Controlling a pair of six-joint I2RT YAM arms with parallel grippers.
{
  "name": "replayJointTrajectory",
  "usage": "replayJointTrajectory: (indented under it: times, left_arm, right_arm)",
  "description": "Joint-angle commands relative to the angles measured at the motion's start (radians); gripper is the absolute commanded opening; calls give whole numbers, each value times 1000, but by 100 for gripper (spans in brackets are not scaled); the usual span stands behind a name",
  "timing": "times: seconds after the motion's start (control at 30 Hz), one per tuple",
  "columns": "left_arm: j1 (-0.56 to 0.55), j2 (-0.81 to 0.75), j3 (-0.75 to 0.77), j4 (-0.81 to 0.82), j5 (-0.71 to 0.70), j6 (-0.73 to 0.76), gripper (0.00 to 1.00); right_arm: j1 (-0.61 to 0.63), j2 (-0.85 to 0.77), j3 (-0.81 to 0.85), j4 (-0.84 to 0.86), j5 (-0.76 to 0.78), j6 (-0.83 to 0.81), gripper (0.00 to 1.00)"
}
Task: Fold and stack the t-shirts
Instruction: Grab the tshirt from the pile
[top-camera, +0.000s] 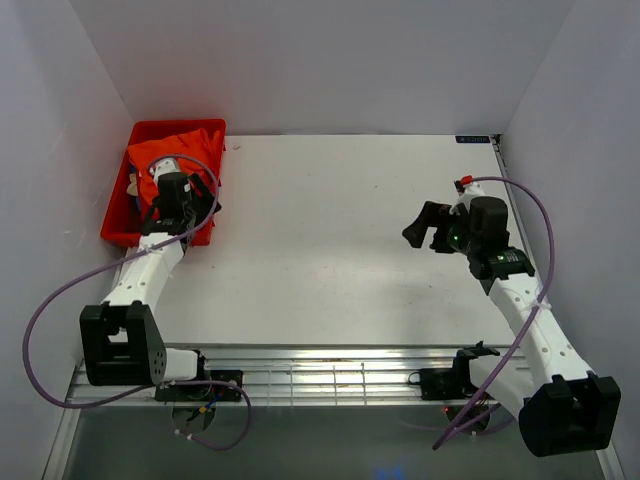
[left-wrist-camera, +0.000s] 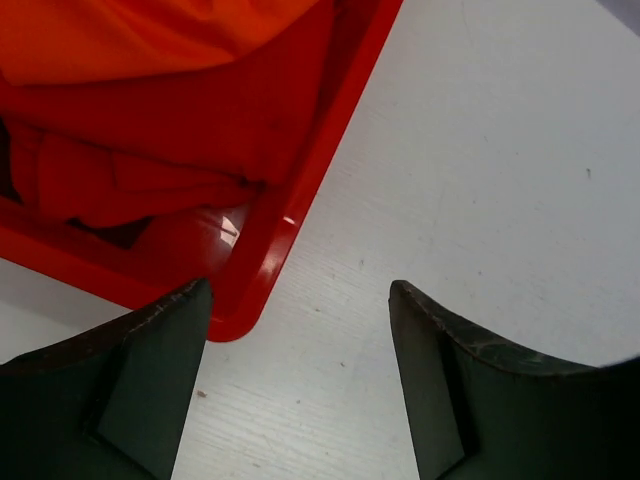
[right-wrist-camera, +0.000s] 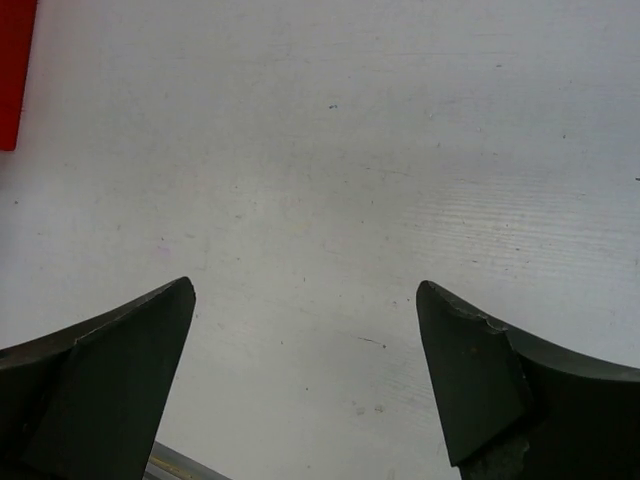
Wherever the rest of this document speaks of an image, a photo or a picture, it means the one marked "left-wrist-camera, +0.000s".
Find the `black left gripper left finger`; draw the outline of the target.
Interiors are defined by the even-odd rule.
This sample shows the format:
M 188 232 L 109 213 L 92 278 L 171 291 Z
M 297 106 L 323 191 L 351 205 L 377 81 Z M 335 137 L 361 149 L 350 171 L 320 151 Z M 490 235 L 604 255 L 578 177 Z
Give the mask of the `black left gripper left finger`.
M 194 280 L 2 364 L 2 478 L 170 478 L 212 305 Z

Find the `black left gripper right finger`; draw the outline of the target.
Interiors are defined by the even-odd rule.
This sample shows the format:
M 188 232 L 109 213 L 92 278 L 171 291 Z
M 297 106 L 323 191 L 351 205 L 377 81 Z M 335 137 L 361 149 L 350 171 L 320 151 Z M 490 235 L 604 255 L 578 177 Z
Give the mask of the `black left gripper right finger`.
M 593 367 L 510 341 L 405 280 L 392 339 L 423 479 L 635 479 L 639 361 Z

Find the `orange t-shirt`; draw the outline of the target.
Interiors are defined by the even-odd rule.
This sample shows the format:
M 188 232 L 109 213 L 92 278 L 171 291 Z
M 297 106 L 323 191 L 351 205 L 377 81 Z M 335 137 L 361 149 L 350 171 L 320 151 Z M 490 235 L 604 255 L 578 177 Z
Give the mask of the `orange t-shirt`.
M 79 84 L 235 62 L 313 1 L 4 1 L 1 73 L 12 85 Z

